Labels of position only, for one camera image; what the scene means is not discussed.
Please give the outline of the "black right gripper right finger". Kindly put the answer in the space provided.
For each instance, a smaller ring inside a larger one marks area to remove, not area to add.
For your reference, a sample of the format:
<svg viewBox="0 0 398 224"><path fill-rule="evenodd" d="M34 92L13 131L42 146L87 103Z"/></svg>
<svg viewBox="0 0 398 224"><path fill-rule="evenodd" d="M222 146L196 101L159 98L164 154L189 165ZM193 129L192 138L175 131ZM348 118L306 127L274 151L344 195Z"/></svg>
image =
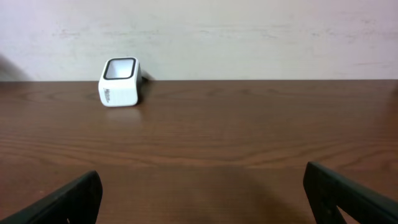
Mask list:
<svg viewBox="0 0 398 224"><path fill-rule="evenodd" d="M334 172L308 162L303 187L317 224L345 223L340 210L358 223L397 223L397 202Z"/></svg>

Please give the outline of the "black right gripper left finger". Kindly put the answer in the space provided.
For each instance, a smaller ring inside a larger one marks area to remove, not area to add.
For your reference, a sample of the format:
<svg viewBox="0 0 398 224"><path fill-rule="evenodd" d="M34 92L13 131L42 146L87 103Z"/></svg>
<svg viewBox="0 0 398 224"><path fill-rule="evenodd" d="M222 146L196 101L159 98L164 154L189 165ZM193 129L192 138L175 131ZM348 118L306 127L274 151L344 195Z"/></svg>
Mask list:
<svg viewBox="0 0 398 224"><path fill-rule="evenodd" d="M101 179L92 170L1 220L1 224L96 223L102 195Z"/></svg>

